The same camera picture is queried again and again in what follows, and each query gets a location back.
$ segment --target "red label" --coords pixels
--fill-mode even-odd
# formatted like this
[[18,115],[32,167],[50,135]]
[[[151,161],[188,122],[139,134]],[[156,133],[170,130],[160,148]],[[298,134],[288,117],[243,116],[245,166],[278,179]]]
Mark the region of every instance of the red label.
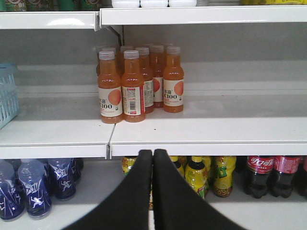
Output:
[[297,171],[300,158],[301,157],[275,156],[274,169],[282,173],[295,173]]
[[267,174],[273,169],[274,157],[248,156],[247,164],[252,171]]

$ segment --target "white shelf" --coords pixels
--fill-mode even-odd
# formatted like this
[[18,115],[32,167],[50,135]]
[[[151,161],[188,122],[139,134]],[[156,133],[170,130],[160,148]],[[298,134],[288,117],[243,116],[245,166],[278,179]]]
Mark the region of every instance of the white shelf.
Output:
[[24,211],[12,222],[0,220],[1,229],[60,230],[77,221],[101,203],[120,184],[124,176],[120,161],[84,161],[82,178],[77,192],[69,201],[52,198],[50,215],[42,220],[31,219]]
[[156,109],[116,124],[113,156],[140,149],[170,155],[305,155],[307,95],[186,96],[184,111]]
[[97,11],[0,12],[0,29],[94,29],[99,30]]
[[234,174],[233,191],[220,198],[209,191],[205,200],[220,213],[247,230],[305,229],[306,198],[295,191],[289,198],[273,197],[270,193],[260,199],[243,192],[242,178]]
[[218,6],[100,9],[100,24],[202,24],[307,22],[307,6]]
[[0,159],[105,157],[114,125],[100,120],[96,96],[20,98],[0,130]]

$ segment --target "dark soda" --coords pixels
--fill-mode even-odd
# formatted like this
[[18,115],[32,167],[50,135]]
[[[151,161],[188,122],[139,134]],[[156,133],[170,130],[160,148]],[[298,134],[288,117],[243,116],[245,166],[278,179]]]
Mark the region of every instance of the dark soda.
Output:
[[275,196],[288,198],[293,190],[292,180],[300,162],[299,156],[275,156],[274,166],[269,176],[269,190]]
[[261,198],[268,192],[267,180],[273,169],[273,156],[247,156],[244,181],[245,193]]

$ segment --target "juice bottle label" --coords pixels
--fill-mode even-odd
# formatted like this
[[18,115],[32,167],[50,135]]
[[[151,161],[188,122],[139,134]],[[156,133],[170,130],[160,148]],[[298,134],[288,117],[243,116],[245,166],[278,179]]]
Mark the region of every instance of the juice bottle label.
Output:
[[296,173],[300,157],[275,156],[274,169],[282,173]]
[[183,80],[164,80],[164,104],[183,105]]
[[190,187],[201,197],[204,199],[205,197],[205,184],[206,184],[206,178],[204,175],[205,170],[196,170],[192,169],[187,165],[185,177],[190,185]]
[[6,0],[7,11],[26,11],[25,0]]
[[218,156],[215,160],[215,181],[213,192],[220,197],[227,197],[232,191],[232,173],[236,167],[235,156]]
[[145,81],[144,84],[144,100],[145,100],[145,107],[153,106],[154,104],[154,81],[148,80]]
[[43,0],[26,0],[27,11],[42,11],[45,9]]
[[123,86],[124,113],[135,116],[145,113],[143,87]]
[[123,157],[121,159],[121,167],[123,169],[123,173],[125,174],[125,176],[129,173],[129,171],[133,167],[135,161],[136,161],[136,158]]
[[153,101],[154,102],[162,102],[163,101],[163,78],[162,77],[154,77],[153,78]]
[[106,117],[115,117],[123,113],[121,101],[121,88],[99,88],[100,114]]
[[273,169],[274,157],[262,158],[260,156],[248,156],[247,165],[253,172],[268,174]]

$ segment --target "bottle cap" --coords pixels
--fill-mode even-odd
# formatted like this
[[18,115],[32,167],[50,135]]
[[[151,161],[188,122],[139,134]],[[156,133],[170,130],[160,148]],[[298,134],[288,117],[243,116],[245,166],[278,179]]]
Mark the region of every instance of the bottle cap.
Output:
[[202,162],[202,156],[192,156],[192,161],[194,161],[194,162]]
[[100,51],[99,59],[100,60],[113,60],[115,58],[113,51]]
[[114,55],[116,56],[116,49],[114,47],[104,47],[101,51],[113,51]]
[[166,51],[167,51],[167,54],[170,54],[170,55],[179,55],[180,54],[180,47],[169,46]]
[[126,50],[124,52],[124,58],[125,59],[138,59],[139,58],[139,52],[137,50]]
[[150,47],[150,52],[151,53],[163,53],[164,48],[162,45],[153,45]]
[[137,47],[135,48],[140,54],[140,56],[147,56],[149,55],[149,48],[147,47]]
[[132,50],[132,49],[133,49],[133,46],[121,46],[120,47],[121,53],[123,53],[126,50]]
[[178,156],[170,156],[172,162],[178,161]]
[[20,159],[22,163],[29,163],[30,161],[33,161],[34,159],[28,159],[28,158],[25,158],[25,159]]

